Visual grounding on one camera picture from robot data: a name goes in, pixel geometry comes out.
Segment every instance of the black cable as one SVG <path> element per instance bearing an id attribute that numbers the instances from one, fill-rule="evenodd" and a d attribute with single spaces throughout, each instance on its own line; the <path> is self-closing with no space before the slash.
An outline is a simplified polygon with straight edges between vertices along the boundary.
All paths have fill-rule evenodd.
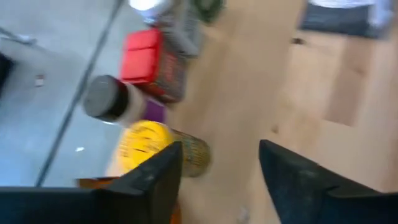
<path id="1" fill-rule="evenodd" d="M 63 136 L 65 135 L 67 128 L 70 125 L 70 121 L 72 120 L 73 112 L 74 112 L 77 104 L 79 103 L 83 92 L 85 91 L 85 88 L 88 83 L 88 79 L 91 76 L 91 73 L 94 70 L 96 61 L 97 61 L 98 57 L 100 56 L 100 53 L 106 43 L 106 40 L 107 40 L 108 34 L 109 34 L 109 30 L 110 30 L 119 10 L 121 8 L 122 2 L 123 2 L 123 0 L 116 0 L 115 5 L 113 6 L 111 16 L 110 16 L 109 20 L 107 21 L 105 28 L 100 35 L 100 38 L 96 44 L 96 48 L 93 52 L 93 55 L 90 58 L 90 62 L 83 74 L 83 77 L 80 80 L 80 83 L 77 88 L 77 92 L 73 96 L 72 102 L 70 103 L 70 105 L 68 107 L 67 115 L 65 116 L 65 118 L 61 124 L 61 127 L 58 130 L 57 136 L 55 137 L 54 143 L 52 144 L 49 156 L 47 157 L 43 168 L 40 170 L 39 177 L 35 184 L 36 187 L 42 186 L 42 184 L 49 172 L 50 166 L 51 166 L 53 160 L 55 159 L 55 156 L 57 155 L 61 140 L 62 140 Z"/>

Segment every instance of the black lid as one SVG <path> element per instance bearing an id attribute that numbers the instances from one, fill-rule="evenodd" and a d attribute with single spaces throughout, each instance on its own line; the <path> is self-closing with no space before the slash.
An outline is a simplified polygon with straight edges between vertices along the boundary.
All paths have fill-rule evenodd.
<path id="1" fill-rule="evenodd" d="M 89 85 L 83 102 L 88 116 L 103 121 L 116 121 L 129 103 L 127 86 L 111 75 L 100 75 Z"/>

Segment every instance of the red container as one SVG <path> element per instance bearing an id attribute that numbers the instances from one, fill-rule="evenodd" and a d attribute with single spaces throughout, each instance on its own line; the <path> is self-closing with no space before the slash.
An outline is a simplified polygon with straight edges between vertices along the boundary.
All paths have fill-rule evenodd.
<path id="1" fill-rule="evenodd" d="M 185 59 L 158 29 L 127 37 L 120 79 L 166 103 L 182 100 L 185 92 Z"/>

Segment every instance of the gray floor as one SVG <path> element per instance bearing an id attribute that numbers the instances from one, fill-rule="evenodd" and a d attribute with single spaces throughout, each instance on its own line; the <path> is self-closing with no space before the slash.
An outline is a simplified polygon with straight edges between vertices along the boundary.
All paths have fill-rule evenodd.
<path id="1" fill-rule="evenodd" d="M 0 99 L 0 185 L 35 185 L 53 149 L 44 185 L 72 186 L 77 177 L 103 175 L 118 127 L 85 116 L 78 103 L 59 146 L 54 144 L 85 73 L 118 75 L 126 34 L 145 28 L 123 2 L 90 71 L 116 4 L 0 0 L 0 26 L 38 40 L 33 48 L 0 40 L 0 51 L 17 62 Z M 44 75 L 42 87 L 35 86 L 36 75 Z M 78 147 L 84 150 L 77 152 Z"/>

